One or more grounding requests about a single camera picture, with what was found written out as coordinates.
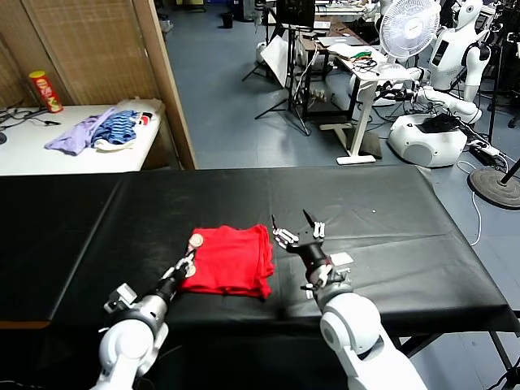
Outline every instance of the black tablecloth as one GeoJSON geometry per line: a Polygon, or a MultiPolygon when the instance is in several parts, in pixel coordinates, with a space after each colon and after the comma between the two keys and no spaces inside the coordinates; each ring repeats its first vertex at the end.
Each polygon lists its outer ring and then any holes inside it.
{"type": "MultiPolygon", "coordinates": [[[[78,206],[83,203],[88,203],[84,197],[78,206]]],[[[326,252],[352,255],[355,291],[378,306],[389,334],[520,331],[500,291],[415,167],[127,174],[53,324],[100,327],[108,294],[123,282],[144,293],[184,252],[196,227],[269,226],[272,213],[280,226],[296,232],[306,228],[302,208],[326,222],[326,252]]],[[[47,246],[54,244],[49,240],[47,246]]],[[[46,248],[38,252],[45,255],[44,264],[55,267],[57,260],[46,248]]],[[[172,331],[315,329],[320,313],[299,289],[305,283],[303,264],[279,248],[274,262],[269,299],[182,294],[167,316],[172,331]]]]}
{"type": "Polygon", "coordinates": [[[119,175],[0,178],[0,321],[51,320],[119,175]]]}

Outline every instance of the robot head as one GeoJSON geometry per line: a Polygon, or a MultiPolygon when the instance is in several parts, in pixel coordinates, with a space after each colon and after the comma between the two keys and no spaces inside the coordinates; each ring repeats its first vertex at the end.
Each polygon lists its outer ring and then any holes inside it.
{"type": "Polygon", "coordinates": [[[456,0],[452,5],[455,29],[458,30],[468,24],[472,24],[475,27],[475,21],[479,17],[482,5],[482,0],[456,0]]]}

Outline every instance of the purple cloth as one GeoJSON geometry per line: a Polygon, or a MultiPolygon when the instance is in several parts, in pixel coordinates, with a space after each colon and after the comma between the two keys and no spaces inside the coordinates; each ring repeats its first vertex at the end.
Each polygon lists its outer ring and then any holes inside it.
{"type": "Polygon", "coordinates": [[[111,107],[104,114],[89,116],[61,136],[45,144],[45,148],[61,150],[65,154],[77,156],[83,149],[90,147],[96,129],[114,113],[115,107],[111,107]]]}

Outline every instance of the round base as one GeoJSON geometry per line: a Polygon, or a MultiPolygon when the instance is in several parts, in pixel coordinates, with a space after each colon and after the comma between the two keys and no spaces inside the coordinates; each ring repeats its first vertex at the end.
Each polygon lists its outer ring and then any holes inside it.
{"type": "Polygon", "coordinates": [[[508,210],[520,210],[520,183],[512,177],[506,184],[505,173],[494,169],[475,169],[468,175],[468,185],[484,201],[508,210]]]}

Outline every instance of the fan grille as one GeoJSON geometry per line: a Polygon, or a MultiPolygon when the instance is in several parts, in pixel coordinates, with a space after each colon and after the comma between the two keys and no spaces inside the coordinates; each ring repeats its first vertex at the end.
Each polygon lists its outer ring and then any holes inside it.
{"type": "Polygon", "coordinates": [[[398,0],[381,22],[381,46],[397,59],[420,53],[436,35],[439,12],[440,5],[433,0],[398,0]]]}

